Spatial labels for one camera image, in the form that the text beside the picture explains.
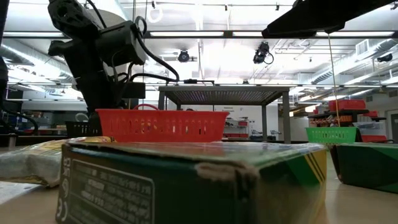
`green basket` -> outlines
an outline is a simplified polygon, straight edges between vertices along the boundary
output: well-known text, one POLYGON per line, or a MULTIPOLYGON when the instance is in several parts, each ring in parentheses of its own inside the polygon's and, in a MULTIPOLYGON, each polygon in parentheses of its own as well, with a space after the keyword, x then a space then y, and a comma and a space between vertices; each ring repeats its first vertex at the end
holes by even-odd
POLYGON ((353 143, 355 142, 355 127, 329 127, 329 128, 306 128, 309 142, 314 143, 353 143))

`green container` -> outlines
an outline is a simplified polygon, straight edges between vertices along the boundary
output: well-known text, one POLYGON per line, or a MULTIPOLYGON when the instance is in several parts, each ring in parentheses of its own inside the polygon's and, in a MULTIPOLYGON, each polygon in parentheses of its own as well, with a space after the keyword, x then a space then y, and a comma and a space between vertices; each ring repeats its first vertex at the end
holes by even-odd
POLYGON ((357 128, 327 127, 306 128, 308 141, 313 143, 341 144, 355 142, 357 128))
POLYGON ((342 183, 398 194, 398 144, 356 142, 330 152, 342 183))

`plastic bag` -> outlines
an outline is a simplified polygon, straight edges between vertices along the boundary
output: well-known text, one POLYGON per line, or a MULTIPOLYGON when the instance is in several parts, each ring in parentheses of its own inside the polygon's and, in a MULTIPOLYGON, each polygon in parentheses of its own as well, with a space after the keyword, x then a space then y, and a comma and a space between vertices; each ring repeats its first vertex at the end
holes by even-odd
POLYGON ((60 181, 62 144, 66 142, 113 142, 111 137, 82 137, 48 141, 0 154, 0 181, 54 187, 60 181))

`cardboard box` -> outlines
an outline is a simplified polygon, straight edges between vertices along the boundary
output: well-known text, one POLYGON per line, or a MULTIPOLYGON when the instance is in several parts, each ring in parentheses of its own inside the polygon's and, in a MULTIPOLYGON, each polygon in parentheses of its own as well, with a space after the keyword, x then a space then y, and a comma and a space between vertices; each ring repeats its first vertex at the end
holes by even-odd
POLYGON ((313 223, 325 201, 319 144, 66 144, 59 224, 313 223))
POLYGON ((330 152, 342 183, 398 193, 398 144, 356 142, 330 152))

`security camera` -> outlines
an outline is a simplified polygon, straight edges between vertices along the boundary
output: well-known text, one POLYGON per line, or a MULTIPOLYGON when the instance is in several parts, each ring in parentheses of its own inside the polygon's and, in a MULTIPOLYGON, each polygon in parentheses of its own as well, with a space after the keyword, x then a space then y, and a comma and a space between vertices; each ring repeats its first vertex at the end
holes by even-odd
POLYGON ((383 57, 378 57, 377 58, 378 62, 389 62, 391 60, 392 60, 392 54, 391 53, 389 53, 389 54, 387 54, 387 55, 385 55, 383 57))
POLYGON ((256 50, 256 54, 254 55, 253 62, 255 64, 260 64, 262 62, 270 65, 274 62, 274 56, 269 52, 268 42, 262 42, 258 49, 256 50), (266 62, 266 58, 271 56, 271 61, 266 62))
POLYGON ((189 54, 187 50, 181 50, 180 55, 178 56, 179 62, 187 62, 189 61, 189 54))

